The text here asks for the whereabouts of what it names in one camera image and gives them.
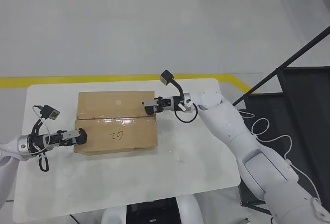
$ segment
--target box lid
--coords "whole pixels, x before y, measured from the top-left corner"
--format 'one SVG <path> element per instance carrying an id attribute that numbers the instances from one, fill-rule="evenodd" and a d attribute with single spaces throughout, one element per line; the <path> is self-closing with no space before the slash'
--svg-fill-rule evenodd
<path id="1" fill-rule="evenodd" d="M 147 115 L 143 101 L 153 100 L 154 91 L 80 92 L 78 119 L 134 118 Z"/>
<path id="2" fill-rule="evenodd" d="M 76 153 L 112 153 L 157 146 L 155 117 L 77 120 L 75 128 L 83 128 L 87 133 L 87 142 L 74 147 Z"/>

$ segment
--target floor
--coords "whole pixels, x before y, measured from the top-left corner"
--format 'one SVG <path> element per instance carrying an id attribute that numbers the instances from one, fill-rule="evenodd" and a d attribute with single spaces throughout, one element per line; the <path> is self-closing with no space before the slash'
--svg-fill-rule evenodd
<path id="1" fill-rule="evenodd" d="M 249 86 L 330 25 L 327 0 L 0 1 L 0 77 L 234 73 Z M 293 66 L 330 66 L 330 36 Z M 240 92 L 228 83 L 231 101 Z M 281 91 L 271 80 L 259 92 Z M 0 89 L 0 142 L 21 134 L 26 89 Z M 205 223 L 270 223 L 237 188 L 196 194 Z M 75 214 L 99 223 L 102 211 Z M 0 212 L 12 222 L 12 202 Z M 70 216 L 32 223 L 74 223 Z"/>

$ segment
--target table top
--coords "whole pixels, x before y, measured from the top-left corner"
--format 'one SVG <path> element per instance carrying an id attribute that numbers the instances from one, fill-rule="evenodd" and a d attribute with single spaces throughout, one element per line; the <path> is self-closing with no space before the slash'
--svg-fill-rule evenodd
<path id="1" fill-rule="evenodd" d="M 184 92 L 220 91 L 215 79 L 179 80 Z M 73 130 L 81 91 L 155 90 L 169 97 L 178 90 L 160 81 L 35 85 L 26 96 L 22 134 L 31 133 L 37 117 L 33 105 L 48 104 L 60 111 L 47 120 L 52 133 Z M 190 119 L 194 114 L 183 114 Z M 20 162 L 13 219 L 27 222 L 229 188 L 240 183 L 236 159 L 198 117 L 184 124 L 173 112 L 157 115 L 158 146 L 154 150 L 86 156 L 73 147 L 47 152 L 49 171 L 37 159 Z"/>

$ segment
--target white cable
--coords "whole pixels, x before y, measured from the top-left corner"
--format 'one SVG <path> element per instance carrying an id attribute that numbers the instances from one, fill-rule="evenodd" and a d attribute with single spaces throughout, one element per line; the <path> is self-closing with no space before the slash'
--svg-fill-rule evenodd
<path id="1" fill-rule="evenodd" d="M 240 110 L 239 110 L 238 112 L 241 112 L 241 113 L 244 113 L 244 114 L 252 115 L 252 116 L 250 116 L 250 117 L 242 116 L 242 118 L 253 118 L 253 117 L 255 117 L 255 115 L 254 115 L 254 114 L 251 114 L 251 113 L 247 113 L 247 112 L 240 111 Z M 266 121 L 267 121 L 267 128 L 266 128 L 264 131 L 262 131 L 262 132 L 256 134 L 256 133 L 253 132 L 253 128 L 254 128 L 254 126 L 255 126 L 260 120 L 266 120 Z M 313 209 L 314 209 L 315 216 L 316 216 L 316 218 L 319 219 L 320 221 L 330 224 L 329 221 L 324 220 L 321 216 L 318 215 L 319 212 L 318 212 L 317 208 L 316 208 L 315 205 L 314 205 L 314 201 L 315 201 L 315 200 L 316 200 L 320 205 L 322 205 L 322 201 L 321 201 L 321 199 L 320 199 L 320 196 L 319 196 L 319 193 L 318 193 L 317 187 L 315 187 L 313 181 L 310 179 L 310 177 L 307 176 L 307 174 L 305 174 L 303 171 L 299 170 L 296 166 L 294 166 L 294 165 L 292 164 L 292 162 L 291 162 L 289 159 L 287 159 L 287 155 L 288 155 L 288 153 L 289 153 L 289 152 L 291 151 L 291 149 L 292 149 L 292 138 L 291 138 L 289 135 L 287 135 L 287 134 L 284 134 L 284 135 L 282 135 L 282 136 L 279 136 L 279 137 L 277 137 L 277 138 L 274 138 L 274 139 L 272 139 L 272 140 L 267 140 L 267 141 L 265 141 L 265 140 L 261 140 L 261 139 L 258 138 L 259 135 L 264 134 L 264 133 L 269 129 L 269 126 L 270 126 L 270 124 L 269 124 L 269 120 L 268 120 L 267 118 L 260 118 L 260 119 L 256 120 L 256 121 L 253 123 L 253 125 L 252 125 L 252 127 L 251 127 L 251 129 L 250 129 L 250 132 L 251 132 L 253 135 L 255 135 L 256 139 L 259 140 L 260 142 L 273 142 L 273 141 L 275 141 L 275 140 L 277 140 L 277 139 L 280 139 L 280 138 L 282 138 L 282 137 L 288 137 L 288 138 L 289 138 L 289 140 L 290 140 L 290 145 L 289 145 L 289 149 L 288 149 L 288 151 L 284 154 L 284 159 L 285 159 L 286 162 L 287 162 L 290 166 L 292 166 L 296 171 L 298 171 L 298 172 L 301 173 L 303 176 L 305 176 L 305 177 L 309 180 L 309 182 L 312 184 L 312 186 L 313 186 L 313 188 L 314 188 L 314 190 L 315 190 L 315 193 L 317 194 L 317 197 L 316 197 L 316 198 L 315 198 L 315 197 L 312 197 L 312 207 L 313 207 Z"/>
<path id="2" fill-rule="evenodd" d="M 248 115 L 250 115 L 250 116 L 242 116 L 242 118 L 253 118 L 253 117 L 255 117 L 254 114 L 251 114 L 251 113 L 249 113 L 249 112 L 244 112 L 244 111 L 240 111 L 240 110 L 239 110 L 238 112 L 243 113 L 243 114 L 248 114 Z"/>
<path id="3" fill-rule="evenodd" d="M 45 128 L 47 129 L 47 132 L 48 132 L 48 141 L 47 143 L 45 144 L 44 148 L 42 150 L 39 150 L 39 147 L 38 147 L 38 152 L 33 152 L 33 153 L 16 153 L 16 152 L 11 152 L 12 154 L 17 154 L 17 155 L 34 155 L 34 154 L 38 154 L 40 152 L 43 152 L 44 150 L 46 150 L 46 148 L 48 148 L 49 144 L 50 144 L 50 131 L 49 131 L 49 128 L 47 126 L 47 124 L 45 123 L 45 120 L 44 118 L 41 118 L 41 116 L 35 111 L 35 108 L 36 106 L 33 106 L 32 107 L 32 110 L 34 111 L 34 113 L 36 114 L 36 116 L 38 116 L 38 118 L 41 120 L 41 122 L 43 122 L 43 124 L 45 125 Z"/>

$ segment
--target black cable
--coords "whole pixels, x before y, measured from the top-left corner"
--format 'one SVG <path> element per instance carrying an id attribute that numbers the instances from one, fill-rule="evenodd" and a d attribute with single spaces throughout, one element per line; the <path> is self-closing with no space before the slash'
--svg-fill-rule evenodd
<path id="1" fill-rule="evenodd" d="M 198 108 L 197 108 L 196 104 L 193 104 L 193 106 L 196 109 L 196 114 L 194 115 L 194 117 L 192 118 L 192 120 L 190 120 L 190 121 L 182 120 L 181 118 L 178 117 L 177 111 L 175 111 L 175 116 L 177 117 L 177 119 L 179 119 L 181 122 L 186 123 L 186 124 L 191 123 L 192 121 L 194 121 L 196 119 L 196 117 L 197 117 L 197 114 L 198 114 Z"/>
<path id="2" fill-rule="evenodd" d="M 76 218 L 74 218 L 74 216 L 73 216 L 72 214 L 70 214 L 69 216 L 72 217 L 73 220 L 74 220 L 77 224 L 80 224 L 80 223 L 76 220 Z"/>
<path id="3" fill-rule="evenodd" d="M 42 172 L 48 172 L 49 171 L 49 161 L 45 155 L 45 152 L 43 152 L 43 155 L 45 156 L 45 169 L 43 168 L 43 163 L 41 162 L 43 158 L 40 157 L 40 155 L 39 155 L 39 157 L 40 157 L 39 158 L 39 167 Z"/>

